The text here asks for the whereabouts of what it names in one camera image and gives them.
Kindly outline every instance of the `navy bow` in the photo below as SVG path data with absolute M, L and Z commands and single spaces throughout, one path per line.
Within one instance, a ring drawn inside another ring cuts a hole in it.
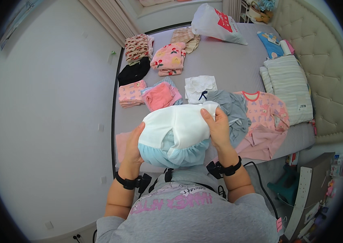
M 201 100 L 201 98 L 202 97 L 204 97 L 205 98 L 205 100 L 207 100 L 207 98 L 205 97 L 205 95 L 204 94 L 208 94 L 208 91 L 204 91 L 204 92 L 202 92 L 201 93 L 201 96 L 200 96 L 200 98 L 198 99 L 198 100 Z

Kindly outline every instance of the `bed frame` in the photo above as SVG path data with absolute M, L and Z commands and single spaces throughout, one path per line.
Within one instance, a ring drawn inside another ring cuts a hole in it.
M 343 38 L 303 0 L 281 0 L 272 25 L 295 49 L 315 103 L 316 143 L 343 141 Z

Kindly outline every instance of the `blue pillow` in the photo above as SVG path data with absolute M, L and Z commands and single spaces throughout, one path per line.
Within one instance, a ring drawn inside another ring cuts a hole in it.
M 259 39 L 263 42 L 263 45 L 266 47 L 267 54 L 269 55 L 269 58 L 275 58 L 277 56 L 283 56 L 283 50 L 281 46 L 278 46 L 274 43 L 269 42 L 267 39 L 270 38 L 274 41 L 277 41 L 277 37 L 273 34 L 267 34 L 263 33 L 261 31 L 258 31 Z

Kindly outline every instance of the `wrist strap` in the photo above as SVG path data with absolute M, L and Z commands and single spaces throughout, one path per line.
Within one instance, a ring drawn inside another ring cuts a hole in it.
M 226 176 L 233 175 L 241 166 L 242 166 L 242 158 L 240 158 L 239 156 L 239 162 L 236 165 L 231 165 L 227 168 L 223 168 L 223 174 L 225 174 Z
M 236 165 L 231 165 L 227 168 L 224 168 L 221 163 L 218 161 L 216 164 L 211 161 L 209 165 L 206 166 L 209 173 L 211 173 L 216 179 L 221 179 L 221 174 L 225 174 L 226 176 L 230 176 L 235 174 L 235 171 L 237 171 L 242 166 L 242 158 L 239 156 L 239 162 Z
M 151 182 L 151 176 L 144 174 L 143 176 L 139 175 L 135 180 L 123 179 L 119 176 L 119 172 L 116 173 L 116 180 L 123 185 L 127 190 L 133 190 L 139 188 L 139 193 L 143 193 L 149 183 Z

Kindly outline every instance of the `bed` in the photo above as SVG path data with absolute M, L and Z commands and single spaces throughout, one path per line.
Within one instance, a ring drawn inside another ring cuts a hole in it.
M 199 75 L 215 76 L 219 90 L 265 92 L 259 67 L 266 61 L 267 52 L 256 32 L 275 33 L 280 36 L 278 40 L 281 38 L 289 40 L 304 67 L 315 102 L 317 136 L 308 123 L 291 126 L 285 141 L 272 159 L 311 147 L 314 143 L 343 141 L 343 51 L 335 35 L 329 31 L 324 22 L 303 7 L 299 1 L 282 0 L 273 20 L 273 27 L 247 23 L 237 25 L 248 45 L 202 36 L 198 48 L 187 54 L 182 74 L 170 76 L 180 93 L 184 94 L 185 78 Z M 154 51 L 169 44 L 172 33 L 173 30 L 168 30 L 153 34 Z M 127 62 L 123 58 L 120 70 L 126 65 Z M 148 86 L 154 85 L 163 78 L 157 73 L 150 69 L 144 77 Z M 132 131 L 147 114 L 149 110 L 145 105 L 124 109 L 119 105 L 116 97 L 112 136 Z M 117 155 L 116 146 L 112 151 Z M 211 145 L 206 152 L 204 164 L 209 163 L 216 156 L 217 152 Z M 141 171 L 144 172 L 163 170 L 146 163 L 141 167 Z

